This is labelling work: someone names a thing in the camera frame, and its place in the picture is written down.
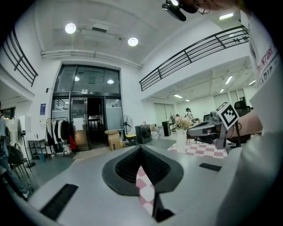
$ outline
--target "fluorescent light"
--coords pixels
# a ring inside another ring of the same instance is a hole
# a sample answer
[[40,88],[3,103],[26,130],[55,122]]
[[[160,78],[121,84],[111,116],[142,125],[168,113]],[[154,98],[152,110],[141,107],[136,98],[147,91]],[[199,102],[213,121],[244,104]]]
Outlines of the fluorescent light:
[[76,25],[73,24],[73,23],[68,23],[65,27],[65,31],[68,33],[68,34],[72,34],[76,31]]
[[129,44],[130,46],[136,46],[136,45],[138,44],[138,39],[135,38],[135,37],[129,38],[128,44]]
[[174,97],[183,98],[183,97],[179,96],[178,94],[174,94]]
[[114,81],[110,79],[110,80],[107,81],[107,83],[108,83],[108,84],[113,84]]
[[233,14],[233,13],[229,13],[229,14],[220,16],[219,19],[226,19],[226,18],[229,18],[229,17],[231,17],[231,16],[234,16],[234,14]]
[[254,84],[256,81],[255,80],[253,80],[249,85],[252,85],[252,84]]
[[171,2],[172,2],[173,5],[176,5],[176,6],[179,5],[179,2],[176,1],[176,0],[171,0]]
[[229,78],[227,79],[227,82],[225,83],[226,85],[230,82],[230,80],[232,79],[233,75],[230,75]]

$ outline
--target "white vase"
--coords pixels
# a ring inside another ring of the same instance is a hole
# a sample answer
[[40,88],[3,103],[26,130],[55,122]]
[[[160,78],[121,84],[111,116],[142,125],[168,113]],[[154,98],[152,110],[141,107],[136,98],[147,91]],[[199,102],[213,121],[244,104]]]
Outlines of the white vase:
[[183,129],[177,129],[177,152],[184,153],[186,150],[186,137]]

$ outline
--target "person's arm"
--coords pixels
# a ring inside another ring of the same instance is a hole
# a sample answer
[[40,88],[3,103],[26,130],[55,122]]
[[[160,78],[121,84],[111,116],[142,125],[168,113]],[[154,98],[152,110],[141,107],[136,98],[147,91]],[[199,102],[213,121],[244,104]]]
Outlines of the person's arm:
[[6,137],[6,123],[3,117],[0,117],[0,141]]
[[[240,136],[259,133],[262,131],[262,124],[260,119],[256,115],[255,111],[251,111],[250,113],[240,117],[238,120],[239,125],[239,133]],[[227,138],[231,138],[234,136],[238,136],[235,126],[231,127],[227,133]]]

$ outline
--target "flowers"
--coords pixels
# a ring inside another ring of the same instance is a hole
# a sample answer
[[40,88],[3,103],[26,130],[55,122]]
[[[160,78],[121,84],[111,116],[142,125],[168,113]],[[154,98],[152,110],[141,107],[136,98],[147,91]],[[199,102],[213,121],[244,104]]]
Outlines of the flowers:
[[175,124],[177,129],[183,129],[183,130],[189,129],[192,125],[193,123],[189,118],[183,119],[182,117],[178,117]]

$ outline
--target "pink checkered cloth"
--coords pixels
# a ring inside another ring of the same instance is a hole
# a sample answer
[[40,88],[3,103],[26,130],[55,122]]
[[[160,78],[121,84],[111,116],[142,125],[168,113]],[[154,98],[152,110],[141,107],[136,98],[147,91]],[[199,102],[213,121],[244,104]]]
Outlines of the pink checkered cloth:
[[[173,144],[168,151],[179,152],[177,145]],[[227,152],[225,149],[217,150],[213,144],[186,143],[185,153],[194,156],[211,157],[211,158],[226,158]]]
[[[168,151],[178,152],[176,144],[173,144]],[[185,152],[178,152],[182,154],[190,154],[195,156],[209,157],[209,158],[226,158],[226,150],[217,150],[212,144],[198,144],[186,143]],[[140,204],[152,215],[153,200],[154,200],[154,186],[150,182],[143,168],[140,167],[137,173],[136,186],[140,188]]]

